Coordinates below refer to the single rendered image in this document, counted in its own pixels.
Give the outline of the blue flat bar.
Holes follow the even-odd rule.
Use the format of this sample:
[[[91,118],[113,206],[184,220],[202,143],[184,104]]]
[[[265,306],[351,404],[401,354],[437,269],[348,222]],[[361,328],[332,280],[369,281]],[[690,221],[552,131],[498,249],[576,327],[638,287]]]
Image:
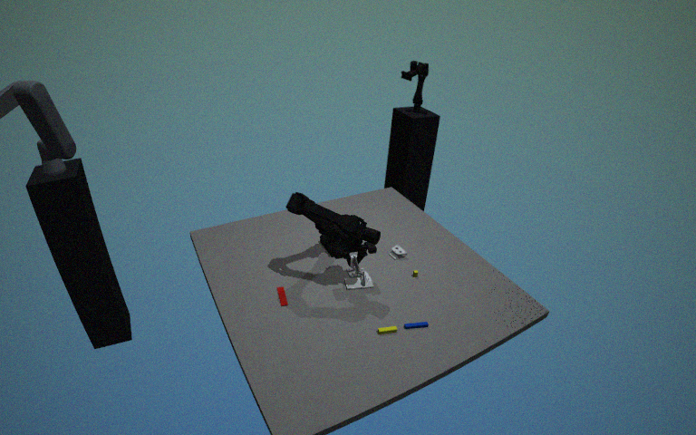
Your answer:
[[[428,327],[428,326],[429,326],[428,322],[420,322],[417,324],[405,324],[404,328],[411,329],[411,328],[422,328],[422,327]]]

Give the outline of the red rectangular block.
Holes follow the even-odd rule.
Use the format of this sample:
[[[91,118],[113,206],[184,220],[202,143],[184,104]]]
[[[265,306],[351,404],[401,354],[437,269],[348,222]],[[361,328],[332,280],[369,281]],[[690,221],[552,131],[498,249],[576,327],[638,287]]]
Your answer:
[[[283,287],[278,287],[278,288],[277,288],[277,291],[278,291],[278,293],[279,293],[281,306],[286,306],[286,305],[287,305],[287,301],[286,301],[286,297],[285,297],[285,290],[284,290],[284,288],[283,288]]]

